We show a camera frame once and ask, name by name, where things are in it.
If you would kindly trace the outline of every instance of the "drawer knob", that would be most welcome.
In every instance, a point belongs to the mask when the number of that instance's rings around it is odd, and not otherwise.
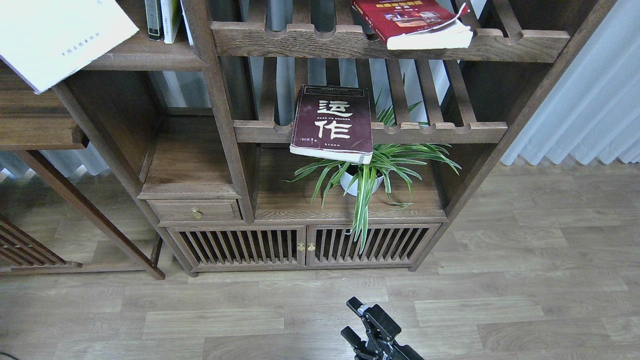
[[[193,215],[194,218],[198,218],[198,219],[202,218],[202,213],[200,212],[200,209],[192,208],[191,211],[192,211],[191,214]]]

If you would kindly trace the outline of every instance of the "spider plant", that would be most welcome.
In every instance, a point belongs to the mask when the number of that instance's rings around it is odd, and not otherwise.
[[[416,102],[409,106],[409,112],[413,111],[421,102]],[[389,106],[381,111],[377,115],[378,122],[384,123],[386,126],[393,126],[396,124],[396,116],[393,111],[393,106]],[[353,223],[351,224],[350,235],[353,241],[360,239],[360,253],[364,251],[365,243],[367,241],[367,228],[369,226],[369,201],[373,193],[373,188],[376,182],[376,178],[383,177],[385,185],[385,193],[389,200],[391,200],[391,180],[390,174],[398,175],[402,180],[406,182],[409,189],[409,193],[413,197],[412,183],[413,179],[422,180],[420,174],[416,171],[406,167],[407,165],[427,165],[427,160],[440,161],[449,165],[456,174],[460,166],[451,161],[447,155],[449,153],[443,146],[450,146],[449,144],[426,144],[426,143],[414,143],[414,144],[376,144],[373,146],[373,156],[369,164],[357,164],[348,161],[340,160],[328,160],[317,159],[317,161],[305,165],[297,169],[294,173],[296,176],[293,180],[288,180],[292,183],[307,177],[316,170],[322,169],[318,180],[316,181],[316,187],[314,194],[311,196],[311,202],[314,202],[316,197],[322,190],[322,206],[324,207],[324,200],[334,186],[340,183],[340,178],[348,171],[349,167],[355,167],[357,172],[353,175],[349,186],[355,184],[358,181],[358,195],[356,196],[355,210],[353,213]],[[398,210],[402,210],[411,204],[409,202],[393,202],[394,205],[400,206]]]

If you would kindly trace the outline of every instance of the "wooden cabinet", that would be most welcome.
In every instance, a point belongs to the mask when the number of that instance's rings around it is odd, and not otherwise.
[[[220,9],[184,1],[192,47],[184,36],[166,45],[138,34],[55,88],[191,275],[332,266],[415,270],[615,0],[488,1],[481,13],[464,18],[475,31],[468,49],[425,51],[386,50],[354,24],[349,0],[335,0],[335,26],[327,33],[311,23],[309,0],[293,2],[283,31],[267,28],[268,1],[250,0],[244,21],[240,2],[229,3],[229,17],[213,21]],[[121,5],[145,28],[141,2]],[[249,56],[264,57],[259,101],[247,82]],[[412,196],[399,180],[394,200],[414,202],[402,211],[376,194],[370,208],[375,239],[355,254],[343,238],[353,199],[334,191],[322,208],[309,203],[313,179],[282,181],[308,159],[279,146],[290,141],[292,129],[277,121],[278,57],[295,59],[294,88],[307,82],[308,59],[326,58],[327,83],[339,85],[338,59],[350,58],[359,86],[371,89],[369,59],[384,59],[398,125],[372,124],[374,142],[450,143],[460,175],[431,164],[420,170],[424,180]],[[409,121],[399,59],[413,59],[429,126]],[[443,61],[447,71],[442,102],[429,60]],[[167,108],[145,74],[152,70],[200,72],[212,108]]]

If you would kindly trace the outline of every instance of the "cabinet door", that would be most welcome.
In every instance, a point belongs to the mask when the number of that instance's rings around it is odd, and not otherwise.
[[[196,272],[276,270],[305,264],[304,226],[176,227],[168,230]]]
[[[370,225],[367,241],[360,252],[347,227],[309,226],[307,229],[307,266],[324,267],[409,267],[428,245],[440,224]]]

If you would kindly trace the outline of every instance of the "book spine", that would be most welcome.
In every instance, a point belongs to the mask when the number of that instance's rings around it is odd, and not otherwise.
[[[362,16],[362,18],[367,22],[367,24],[369,24],[371,29],[375,31],[378,37],[380,37],[380,40],[382,40],[386,44],[388,38],[382,33],[382,31],[380,31],[380,29],[376,26],[376,24],[371,20],[369,15],[367,15],[366,11],[363,10],[360,7],[360,5],[358,5],[358,3],[359,3],[358,0],[351,0],[351,7],[353,7]]]
[[[296,123],[298,122],[298,115],[300,114],[300,103],[302,102],[302,93],[305,91],[307,86],[305,84],[300,85],[300,89],[298,89],[298,96],[296,96],[296,113],[293,115],[293,134],[291,136],[291,145],[293,145],[293,141],[296,139],[296,133],[298,128],[296,127]]]
[[[163,35],[162,15],[159,0],[145,0],[147,10],[147,31],[149,39],[160,41]]]
[[[180,22],[176,21],[180,19],[180,14],[178,14],[178,11],[180,11],[179,5],[179,0],[160,0],[165,44],[173,44],[175,41],[178,26],[180,25]]]
[[[180,6],[182,7],[182,17],[184,18],[184,27],[187,29],[187,40],[189,45],[193,45],[193,37],[191,37],[191,29],[189,29],[189,22],[187,21],[187,13],[184,12],[183,0],[180,0]]]

